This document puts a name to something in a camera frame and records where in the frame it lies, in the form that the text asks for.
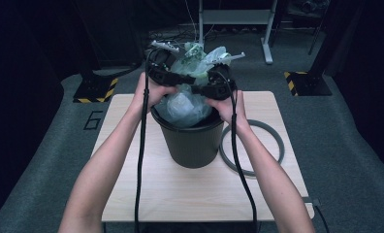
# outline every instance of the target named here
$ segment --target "finger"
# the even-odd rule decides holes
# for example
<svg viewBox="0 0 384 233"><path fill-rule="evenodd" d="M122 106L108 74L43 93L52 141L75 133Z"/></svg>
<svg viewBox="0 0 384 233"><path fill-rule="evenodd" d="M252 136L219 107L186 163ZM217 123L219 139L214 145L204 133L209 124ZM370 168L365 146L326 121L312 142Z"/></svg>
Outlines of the finger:
<svg viewBox="0 0 384 233"><path fill-rule="evenodd" d="M148 80L149 80L149 83L150 83L150 84L153 84L153 85L159 85L159 84L156 83L156 81L154 81L153 78L151 78L151 77L149 77Z"/></svg>
<svg viewBox="0 0 384 233"><path fill-rule="evenodd" d="M215 106L216 106L217 103L218 103L217 100L209 99L209 98L205 99L205 102L206 102L209 106L211 106L211 107L213 107L213 108L215 108Z"/></svg>
<svg viewBox="0 0 384 233"><path fill-rule="evenodd" d="M175 94L177 93L177 88L175 86L166 87L166 94Z"/></svg>

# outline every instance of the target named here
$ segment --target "forearm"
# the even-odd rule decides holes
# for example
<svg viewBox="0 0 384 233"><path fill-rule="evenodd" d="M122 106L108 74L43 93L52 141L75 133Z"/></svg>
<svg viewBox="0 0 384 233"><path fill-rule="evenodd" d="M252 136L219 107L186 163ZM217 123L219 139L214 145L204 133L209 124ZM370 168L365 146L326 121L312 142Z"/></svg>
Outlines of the forearm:
<svg viewBox="0 0 384 233"><path fill-rule="evenodd" d="M104 211L141 120L139 106L132 106L112 134L92 155L71 192L64 218L87 217L93 221Z"/></svg>
<svg viewBox="0 0 384 233"><path fill-rule="evenodd" d="M238 135L279 231L313 232L313 225L303 199L283 168L259 141L248 124L238 129Z"/></svg>

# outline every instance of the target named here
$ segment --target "white rack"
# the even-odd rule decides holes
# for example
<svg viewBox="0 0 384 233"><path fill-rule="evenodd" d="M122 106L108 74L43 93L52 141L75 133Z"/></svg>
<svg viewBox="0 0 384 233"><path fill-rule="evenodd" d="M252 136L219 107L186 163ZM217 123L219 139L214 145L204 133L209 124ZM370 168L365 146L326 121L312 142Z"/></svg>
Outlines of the white rack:
<svg viewBox="0 0 384 233"><path fill-rule="evenodd" d="M274 13L277 0L273 0L270 9L266 10L204 10L203 0L199 0L199 43L204 44L204 24L261 24L267 25L267 31L262 38L265 61L272 64L269 46Z"/></svg>

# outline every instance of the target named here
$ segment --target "black bucket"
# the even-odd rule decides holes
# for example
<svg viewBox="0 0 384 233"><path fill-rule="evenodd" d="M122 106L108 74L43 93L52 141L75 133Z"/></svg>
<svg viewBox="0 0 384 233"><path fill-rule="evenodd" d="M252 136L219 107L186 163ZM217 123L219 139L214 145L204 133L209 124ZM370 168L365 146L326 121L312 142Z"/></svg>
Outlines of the black bucket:
<svg viewBox="0 0 384 233"><path fill-rule="evenodd" d="M151 108L153 118L161 125L172 159L186 168L201 168L216 157L220 145L223 120L216 109L192 127L178 128Z"/></svg>

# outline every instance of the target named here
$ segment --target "transparent plastic bag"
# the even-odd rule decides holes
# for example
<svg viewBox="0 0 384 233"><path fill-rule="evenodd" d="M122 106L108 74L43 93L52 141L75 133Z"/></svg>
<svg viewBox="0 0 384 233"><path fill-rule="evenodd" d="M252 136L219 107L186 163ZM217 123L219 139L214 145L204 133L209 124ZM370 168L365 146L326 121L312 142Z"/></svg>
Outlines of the transparent plastic bag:
<svg viewBox="0 0 384 233"><path fill-rule="evenodd" d="M206 54L198 43L186 43L185 49L185 55L175 61L171 72L196 78L195 85L208 83L208 70L213 67L209 63L230 55L225 47ZM206 97L193 94L188 84L179 85L178 89L178 93L168 95L155 106L161 118L177 127L190 127L210 115L212 107L205 103Z"/></svg>
<svg viewBox="0 0 384 233"><path fill-rule="evenodd" d="M188 84L178 86L179 92L164 97L155 106L159 116L179 128L186 128L199 123L209 116L211 106L205 103L205 97L192 94Z"/></svg>

